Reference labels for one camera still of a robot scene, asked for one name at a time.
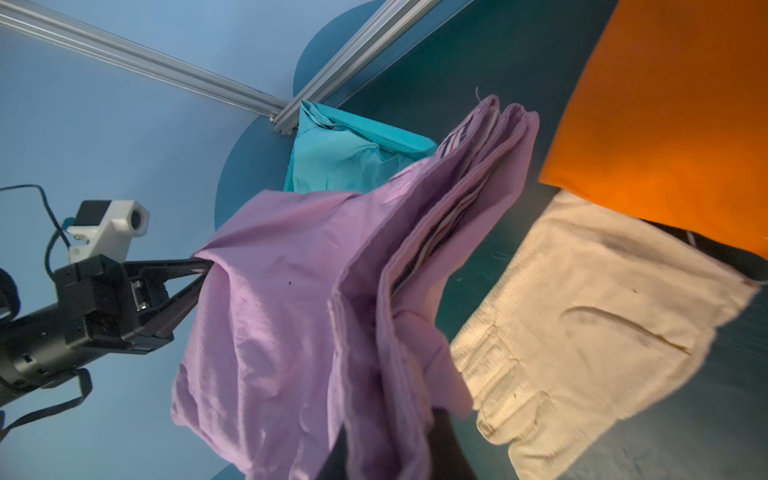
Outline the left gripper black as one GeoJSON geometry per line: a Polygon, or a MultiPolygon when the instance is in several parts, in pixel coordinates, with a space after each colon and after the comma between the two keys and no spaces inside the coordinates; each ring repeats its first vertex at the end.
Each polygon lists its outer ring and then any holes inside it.
{"type": "Polygon", "coordinates": [[[199,258],[122,263],[93,257],[53,274],[65,345],[89,353],[147,354],[174,340],[213,265],[199,258]],[[173,296],[168,280],[198,277],[173,296]]]}

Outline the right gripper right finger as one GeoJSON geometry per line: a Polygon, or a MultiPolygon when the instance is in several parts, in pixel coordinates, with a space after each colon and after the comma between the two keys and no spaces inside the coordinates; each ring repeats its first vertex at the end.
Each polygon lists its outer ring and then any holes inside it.
{"type": "Polygon", "coordinates": [[[427,440],[432,461],[431,480],[476,480],[455,435],[447,410],[433,409],[427,440]]]}

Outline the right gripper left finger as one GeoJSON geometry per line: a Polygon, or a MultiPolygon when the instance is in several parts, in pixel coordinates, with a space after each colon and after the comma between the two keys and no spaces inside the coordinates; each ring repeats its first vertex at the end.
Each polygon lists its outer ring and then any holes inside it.
{"type": "Polygon", "coordinates": [[[316,480],[347,480],[347,457],[347,435],[345,429],[341,428],[316,480]]]}

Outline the purple pants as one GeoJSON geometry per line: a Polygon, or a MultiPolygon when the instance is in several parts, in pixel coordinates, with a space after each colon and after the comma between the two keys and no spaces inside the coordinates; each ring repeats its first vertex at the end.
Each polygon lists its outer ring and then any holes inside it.
{"type": "Polygon", "coordinates": [[[435,319],[448,278],[520,197],[540,119],[495,96],[368,193],[265,190],[210,262],[173,422],[249,479],[427,479],[434,412],[472,405],[435,319]]]}

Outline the teal pants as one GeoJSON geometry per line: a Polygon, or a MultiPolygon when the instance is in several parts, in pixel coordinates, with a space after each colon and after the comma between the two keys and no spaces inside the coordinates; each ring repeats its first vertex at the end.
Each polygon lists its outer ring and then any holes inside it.
{"type": "Polygon", "coordinates": [[[367,193],[436,150],[427,137],[304,101],[283,190],[367,193]]]}

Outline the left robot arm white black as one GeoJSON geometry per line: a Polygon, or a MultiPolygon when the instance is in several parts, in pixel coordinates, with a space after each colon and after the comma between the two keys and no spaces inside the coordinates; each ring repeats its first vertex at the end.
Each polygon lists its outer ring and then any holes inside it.
{"type": "Polygon", "coordinates": [[[12,277],[1,274],[1,403],[77,379],[78,397],[1,427],[3,436],[81,405],[87,365],[107,354],[146,355],[174,339],[196,307],[211,261],[130,261],[98,255],[57,270],[55,304],[21,316],[12,277]]]}

